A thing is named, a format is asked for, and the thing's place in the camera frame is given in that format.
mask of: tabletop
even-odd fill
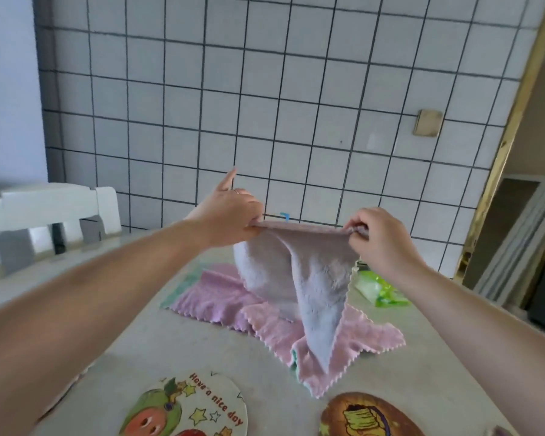
[[[54,256],[0,280],[0,303],[145,233],[112,238]],[[159,308],[199,262],[233,262],[232,248],[213,249],[189,263],[150,301],[99,357],[33,436],[114,435],[139,394],[158,379],[211,369],[234,381],[246,400],[248,434],[315,435],[335,395],[362,391],[392,403],[427,436],[477,436],[511,429],[426,318],[413,306],[375,308],[357,291],[350,302],[374,322],[391,322],[406,346],[363,354],[321,399],[314,399],[257,338]]]

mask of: white chair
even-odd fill
[[[72,183],[41,183],[0,192],[0,232],[28,230],[34,260],[55,253],[50,225],[60,224],[67,250],[83,245],[80,219],[98,216],[103,237],[121,235],[117,194]],[[4,270],[0,264],[0,277]]]

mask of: gray cloth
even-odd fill
[[[335,232],[269,228],[234,246],[246,288],[288,320],[303,322],[309,349],[326,373],[357,259],[348,239]]]

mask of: person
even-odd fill
[[[52,399],[208,248],[248,240],[263,205],[232,170],[183,221],[81,264],[0,307],[0,435],[24,435]],[[346,227],[361,258],[422,311],[521,436],[545,436],[545,335],[430,269],[379,208]]]

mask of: person's left hand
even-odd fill
[[[235,175],[236,168],[186,217],[198,223],[209,248],[246,241],[262,230],[248,223],[262,216],[263,205],[247,190],[230,189]]]

